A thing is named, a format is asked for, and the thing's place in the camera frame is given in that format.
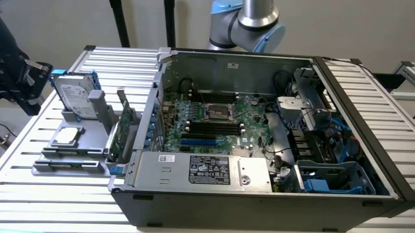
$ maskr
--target barcode sticker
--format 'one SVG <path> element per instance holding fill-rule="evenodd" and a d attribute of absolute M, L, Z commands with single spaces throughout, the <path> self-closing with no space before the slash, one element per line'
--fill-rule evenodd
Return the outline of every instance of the barcode sticker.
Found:
<path fill-rule="evenodd" d="M 174 162 L 173 155 L 158 155 L 158 162 Z"/>

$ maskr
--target metal pole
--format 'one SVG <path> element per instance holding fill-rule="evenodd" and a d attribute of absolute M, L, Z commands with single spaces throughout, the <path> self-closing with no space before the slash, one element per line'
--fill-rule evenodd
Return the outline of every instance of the metal pole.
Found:
<path fill-rule="evenodd" d="M 166 46 L 176 47 L 174 0 L 164 0 Z"/>
<path fill-rule="evenodd" d="M 277 15 L 273 0 L 242 0 L 242 9 L 237 19 L 244 26 L 260 28 L 274 23 Z"/>
<path fill-rule="evenodd" d="M 114 15 L 114 23 L 117 29 L 118 40 L 121 42 L 121 46 L 129 48 L 129 39 L 128 39 L 128 31 L 125 26 L 124 12 L 121 0 L 109 0 L 109 5 L 112 8 L 112 12 Z"/>

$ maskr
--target metal slats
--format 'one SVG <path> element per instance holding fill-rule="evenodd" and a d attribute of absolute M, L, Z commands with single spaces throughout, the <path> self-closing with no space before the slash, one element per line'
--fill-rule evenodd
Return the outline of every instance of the metal slats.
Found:
<path fill-rule="evenodd" d="M 325 62 L 345 94 L 405 178 L 415 177 L 415 126 L 378 82 L 353 64 Z M 365 83 L 365 90 L 358 88 Z"/>

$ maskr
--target blue pcie slot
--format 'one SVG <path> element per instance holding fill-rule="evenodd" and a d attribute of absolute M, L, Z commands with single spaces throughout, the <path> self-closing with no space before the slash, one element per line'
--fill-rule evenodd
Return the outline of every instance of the blue pcie slot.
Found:
<path fill-rule="evenodd" d="M 181 139 L 180 144 L 181 145 L 193 145 L 193 146 L 217 146 L 217 141 L 213 140 L 185 140 Z"/>

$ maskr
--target side panel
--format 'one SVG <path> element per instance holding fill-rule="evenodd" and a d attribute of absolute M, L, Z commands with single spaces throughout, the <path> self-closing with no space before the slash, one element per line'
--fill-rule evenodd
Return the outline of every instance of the side panel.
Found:
<path fill-rule="evenodd" d="M 390 183 L 393 191 L 398 197 L 406 201 L 402 205 L 398 206 L 398 208 L 393 209 L 382 215 L 385 217 L 393 217 L 415 206 L 415 192 L 408 185 L 390 157 L 388 156 L 366 122 L 364 121 L 356 106 L 352 104 L 352 101 L 349 100 L 348 95 L 332 74 L 332 71 L 326 67 L 322 58 L 316 57 L 314 61 L 318 71 L 324 76 L 328 92 L 330 92 L 330 95 L 333 95 L 332 98 L 337 100 L 337 104 L 340 105 L 337 107 L 341 107 L 344 110 L 344 113 L 350 121 L 358 137 L 361 138 L 368 152 L 373 156 L 374 162 Z"/>
<path fill-rule="evenodd" d="M 113 192 L 137 227 L 345 232 L 396 201 L 256 198 Z"/>

